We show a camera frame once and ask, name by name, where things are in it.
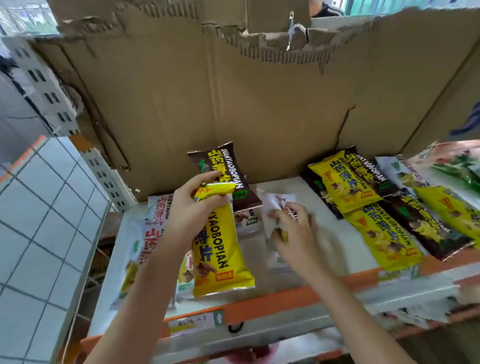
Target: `yellow snack bag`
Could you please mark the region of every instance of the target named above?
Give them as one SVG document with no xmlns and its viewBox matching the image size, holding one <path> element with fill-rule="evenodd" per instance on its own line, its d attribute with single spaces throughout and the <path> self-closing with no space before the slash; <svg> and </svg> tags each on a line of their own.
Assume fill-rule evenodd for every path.
<svg viewBox="0 0 480 364">
<path fill-rule="evenodd" d="M 444 186 L 414 187 L 418 197 L 447 225 L 475 239 L 480 249 L 480 211 Z"/>
<path fill-rule="evenodd" d="M 308 168 L 322 178 L 328 194 L 342 214 L 382 199 L 351 168 L 345 158 L 345 150 Z"/>
<path fill-rule="evenodd" d="M 201 201 L 215 194 L 232 194 L 235 183 L 211 183 L 195 193 Z M 237 231 L 231 205 L 216 208 L 208 216 L 203 230 L 193 240 L 194 297 L 255 287 L 255 280 L 245 267 L 237 241 Z"/>
<path fill-rule="evenodd" d="M 405 230 L 378 204 L 371 204 L 344 215 L 362 235 L 378 264 L 386 271 L 418 264 L 422 253 Z"/>
</svg>

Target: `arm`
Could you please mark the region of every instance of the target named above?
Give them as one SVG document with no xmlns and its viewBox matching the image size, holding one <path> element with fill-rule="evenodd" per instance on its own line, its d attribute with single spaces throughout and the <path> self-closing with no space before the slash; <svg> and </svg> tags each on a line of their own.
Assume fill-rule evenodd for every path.
<svg viewBox="0 0 480 364">
<path fill-rule="evenodd" d="M 298 221 L 281 210 L 270 214 L 272 218 L 280 218 L 287 227 L 288 243 L 282 241 L 277 231 L 271 239 L 285 261 L 318 294 L 355 363 L 415 364 L 323 262 L 305 207 L 295 203 L 288 207 L 297 212 Z"/>
<path fill-rule="evenodd" d="M 192 193 L 219 175 L 216 171 L 199 174 L 175 191 L 163 236 L 85 364 L 151 362 L 182 259 L 210 212 L 228 202 L 219 195 L 194 202 Z"/>
</svg>

